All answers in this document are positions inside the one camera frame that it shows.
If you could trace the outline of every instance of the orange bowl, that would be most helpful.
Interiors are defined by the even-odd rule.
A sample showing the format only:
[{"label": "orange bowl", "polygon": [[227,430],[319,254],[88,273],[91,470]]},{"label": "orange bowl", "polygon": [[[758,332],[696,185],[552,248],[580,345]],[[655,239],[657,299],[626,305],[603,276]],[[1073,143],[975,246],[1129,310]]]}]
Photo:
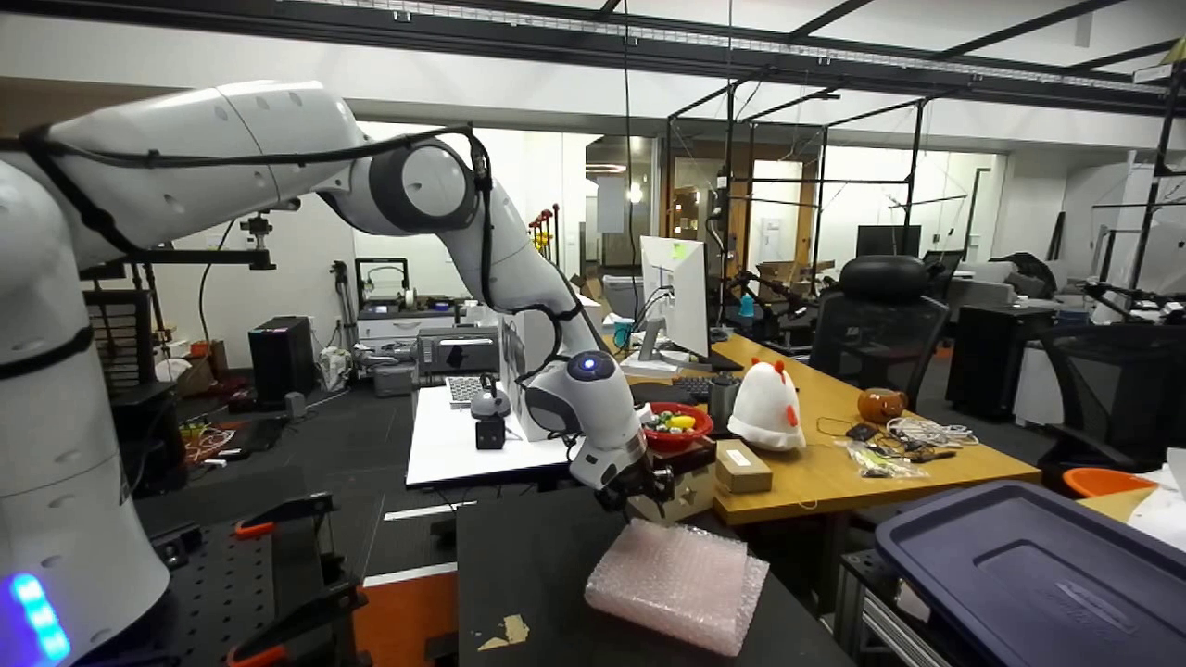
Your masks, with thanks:
[{"label": "orange bowl", "polygon": [[655,413],[656,417],[658,417],[661,412],[687,414],[696,420],[696,424],[683,433],[662,433],[659,431],[651,431],[650,428],[643,426],[643,433],[646,436],[646,444],[655,451],[664,453],[683,451],[688,449],[688,445],[693,442],[703,438],[713,431],[713,418],[708,417],[708,413],[697,407],[682,404],[652,402],[651,412]]}]

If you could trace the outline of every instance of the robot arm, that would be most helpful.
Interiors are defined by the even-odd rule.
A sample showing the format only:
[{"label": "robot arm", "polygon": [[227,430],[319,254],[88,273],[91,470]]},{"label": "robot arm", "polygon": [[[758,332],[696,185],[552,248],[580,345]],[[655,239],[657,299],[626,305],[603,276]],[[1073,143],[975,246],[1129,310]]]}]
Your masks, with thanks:
[{"label": "robot arm", "polygon": [[412,139],[370,141],[315,82],[253,82],[101,109],[23,136],[27,158],[0,155],[58,201],[79,267],[310,192],[369,234],[435,234],[477,298],[551,319],[546,367],[519,381],[541,426],[585,434],[573,476],[613,496],[667,496],[621,370],[531,247],[484,147],[470,134],[471,169],[440,140]]}]

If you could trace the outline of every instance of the bubble wrap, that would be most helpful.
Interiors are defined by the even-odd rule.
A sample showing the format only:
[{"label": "bubble wrap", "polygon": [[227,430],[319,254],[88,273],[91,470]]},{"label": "bubble wrap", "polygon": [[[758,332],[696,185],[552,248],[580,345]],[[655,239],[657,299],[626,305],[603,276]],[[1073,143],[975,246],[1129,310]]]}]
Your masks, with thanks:
[{"label": "bubble wrap", "polygon": [[593,568],[585,601],[606,614],[735,656],[769,567],[737,540],[635,519]]}]

